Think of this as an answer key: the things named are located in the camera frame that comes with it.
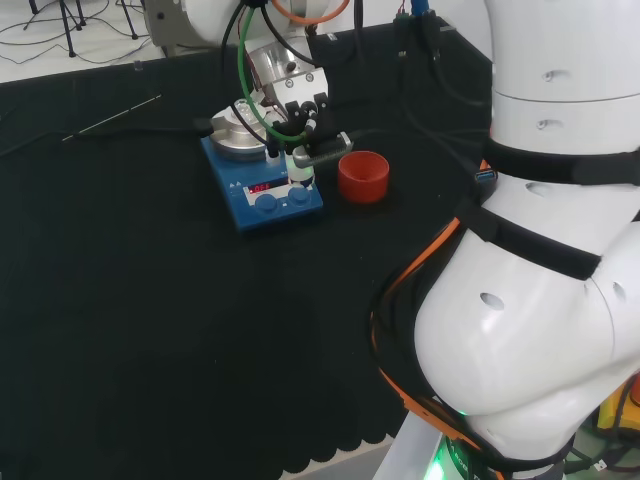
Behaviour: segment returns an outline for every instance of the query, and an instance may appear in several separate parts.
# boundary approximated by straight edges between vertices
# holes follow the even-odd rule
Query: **red digital display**
[[[265,190],[269,190],[271,187],[268,183],[260,183],[258,185],[251,185],[249,187],[249,193],[259,193],[264,192]]]
[[[284,177],[273,180],[271,182],[256,183],[255,185],[250,185],[249,187],[247,187],[247,189],[249,190],[249,193],[261,193],[267,190],[271,190],[272,188],[281,187],[288,183],[289,179],[287,177]]]

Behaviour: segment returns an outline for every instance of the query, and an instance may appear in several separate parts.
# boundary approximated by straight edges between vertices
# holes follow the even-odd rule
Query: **black tablecloth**
[[[340,126],[406,129],[392,29],[365,40],[366,71],[327,73]],[[317,43],[319,56],[336,46]],[[158,93],[109,128],[212,116],[225,107],[217,55],[3,85],[0,112],[18,107],[0,150]],[[443,60],[457,89],[488,96],[489,63],[457,34]],[[410,70],[426,125],[488,126],[488,111],[442,95],[424,57]],[[450,217],[460,171],[445,152],[366,137],[357,148],[391,164],[381,204],[343,201],[334,165],[318,172],[321,214],[241,236],[198,139],[59,138],[0,161],[3,480],[276,479],[397,432],[405,412],[368,355],[364,319],[384,276]]]

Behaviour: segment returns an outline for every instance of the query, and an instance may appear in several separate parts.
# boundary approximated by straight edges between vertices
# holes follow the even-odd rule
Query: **red cup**
[[[389,187],[389,162],[374,152],[351,152],[338,163],[338,189],[352,203],[382,200]]]

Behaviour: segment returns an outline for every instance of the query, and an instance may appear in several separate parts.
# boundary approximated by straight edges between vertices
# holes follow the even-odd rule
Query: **white floor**
[[[49,1],[36,0],[36,4],[39,8],[42,8]],[[127,5],[132,2],[132,0],[125,1]],[[56,20],[32,23],[26,31],[23,30],[24,25],[2,31],[11,25],[28,22],[32,17],[32,13],[28,0],[0,0],[0,31],[2,31],[0,33],[0,83],[74,70],[117,65],[133,62],[134,60],[163,58],[162,51],[153,45],[150,38],[142,37],[142,35],[147,34],[147,29],[141,13],[129,9],[129,16],[133,22],[134,29],[142,37],[138,40],[133,40],[124,10],[121,6],[116,6],[116,0],[81,0],[81,2],[85,17],[96,15],[105,7],[106,9],[104,12],[97,14],[95,19],[87,19],[87,26],[83,27],[82,31],[71,32],[73,49],[78,56],[69,58],[69,54],[62,48],[67,48],[67,39],[64,35],[64,26],[58,1],[47,6],[35,18],[35,20]],[[75,0],[66,0],[66,3],[74,15],[77,15]],[[133,0],[133,4],[139,5],[140,2],[139,0]],[[109,22],[114,28],[126,35],[116,32],[97,19]],[[74,27],[71,19],[69,19],[69,27]],[[43,43],[37,45],[6,45],[6,43],[33,42]],[[38,58],[28,60],[48,49],[51,50]],[[137,51],[125,58],[111,61],[134,50]],[[97,65],[84,61],[80,57],[93,62],[105,63]],[[7,59],[24,63],[16,65]]]

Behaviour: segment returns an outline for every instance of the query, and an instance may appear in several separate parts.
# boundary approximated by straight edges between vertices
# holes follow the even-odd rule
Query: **black strap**
[[[587,280],[600,263],[600,257],[593,253],[527,230],[485,210],[469,198],[462,199],[455,215],[485,242],[571,278]]]
[[[560,155],[529,152],[487,140],[484,159],[512,177],[576,185],[640,186],[640,151],[609,155]]]
[[[479,450],[467,447],[464,443],[459,443],[459,445],[462,446],[468,458],[474,458],[482,465],[485,465],[497,472],[512,473],[527,472],[530,470],[537,470],[539,468],[548,467],[549,465],[562,464],[564,459],[567,458],[567,455],[569,455],[569,452],[573,448],[574,440],[575,435],[571,437],[567,444],[562,447],[562,450],[560,450],[558,453],[547,458],[542,458],[540,460],[514,460],[512,458],[506,457],[490,457]]]

